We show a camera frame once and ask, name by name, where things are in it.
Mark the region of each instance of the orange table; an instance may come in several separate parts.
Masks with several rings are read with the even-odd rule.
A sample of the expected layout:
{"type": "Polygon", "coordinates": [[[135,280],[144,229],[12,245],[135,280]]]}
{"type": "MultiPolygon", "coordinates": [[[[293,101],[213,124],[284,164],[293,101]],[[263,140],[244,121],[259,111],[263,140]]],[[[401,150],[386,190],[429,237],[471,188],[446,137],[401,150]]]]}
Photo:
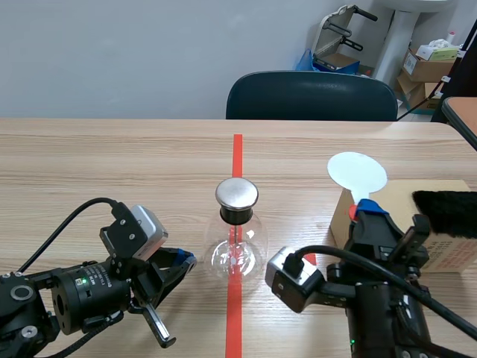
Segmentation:
{"type": "Polygon", "coordinates": [[[443,103],[442,112],[471,146],[477,149],[477,98],[447,98],[443,103]]]}

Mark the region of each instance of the chair backrest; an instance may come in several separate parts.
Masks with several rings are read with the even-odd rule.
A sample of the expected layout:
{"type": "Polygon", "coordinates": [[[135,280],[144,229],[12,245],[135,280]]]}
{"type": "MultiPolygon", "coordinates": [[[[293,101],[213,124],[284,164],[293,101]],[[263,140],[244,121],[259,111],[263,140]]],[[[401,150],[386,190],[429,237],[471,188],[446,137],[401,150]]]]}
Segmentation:
{"type": "Polygon", "coordinates": [[[257,72],[240,78],[227,119],[393,122],[397,101],[385,83],[328,72],[257,72]]]}

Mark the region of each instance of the metal bolt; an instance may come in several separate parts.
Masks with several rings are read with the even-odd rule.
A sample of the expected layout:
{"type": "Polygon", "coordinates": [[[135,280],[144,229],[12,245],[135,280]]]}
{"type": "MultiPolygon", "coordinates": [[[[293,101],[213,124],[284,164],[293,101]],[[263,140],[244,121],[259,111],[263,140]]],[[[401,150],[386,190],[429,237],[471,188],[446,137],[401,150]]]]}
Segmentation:
{"type": "Polygon", "coordinates": [[[37,335],[38,329],[35,326],[27,326],[22,329],[23,338],[33,338],[37,335]]]}

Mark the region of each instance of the white wall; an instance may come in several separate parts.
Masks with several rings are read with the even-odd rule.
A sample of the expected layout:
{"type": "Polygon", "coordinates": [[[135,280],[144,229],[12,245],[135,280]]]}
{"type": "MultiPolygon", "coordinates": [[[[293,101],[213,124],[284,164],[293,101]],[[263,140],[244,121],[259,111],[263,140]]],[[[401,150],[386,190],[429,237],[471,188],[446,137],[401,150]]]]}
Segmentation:
{"type": "MultiPolygon", "coordinates": [[[[293,69],[345,3],[2,0],[0,116],[224,118],[238,78],[293,69]]],[[[388,19],[361,35],[369,63],[388,19]]]]}
{"type": "Polygon", "coordinates": [[[412,36],[413,47],[446,38],[455,32],[454,44],[462,44],[477,19],[476,0],[455,0],[439,13],[421,13],[412,36]]]}

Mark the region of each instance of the wooden table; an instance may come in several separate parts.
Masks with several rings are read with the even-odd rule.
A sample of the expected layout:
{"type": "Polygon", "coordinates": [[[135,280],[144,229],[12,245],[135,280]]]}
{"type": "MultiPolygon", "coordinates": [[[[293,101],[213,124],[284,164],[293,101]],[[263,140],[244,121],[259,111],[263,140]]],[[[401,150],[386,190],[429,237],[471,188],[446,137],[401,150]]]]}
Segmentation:
{"type": "MultiPolygon", "coordinates": [[[[201,259],[217,213],[214,191],[231,173],[233,134],[244,134],[244,176],[260,190],[255,212],[268,227],[268,257],[282,246],[332,244],[329,222],[341,189],[326,173],[342,151],[376,158],[390,179],[464,179],[477,189],[477,154],[451,127],[434,123],[203,120],[0,120],[0,272],[18,268],[74,208],[108,196],[153,210],[170,247],[201,259]]],[[[109,207],[88,209],[29,272],[104,260],[98,232],[109,207]]],[[[318,257],[323,272],[332,262],[318,257]]],[[[432,295],[477,324],[477,266],[422,279],[432,295]]],[[[48,306],[50,296],[45,294],[48,306]]],[[[223,357],[227,290],[201,264],[158,308],[177,343],[161,350],[144,319],[123,322],[72,357],[223,357]]],[[[474,354],[477,344],[426,311],[434,341],[474,354]]],[[[71,344],[61,336],[41,356],[71,344]]],[[[243,357],[349,357],[343,310],[290,311],[263,283],[243,299],[243,357]]]]}
{"type": "Polygon", "coordinates": [[[477,150],[477,98],[446,98],[442,112],[455,129],[477,150]]]}

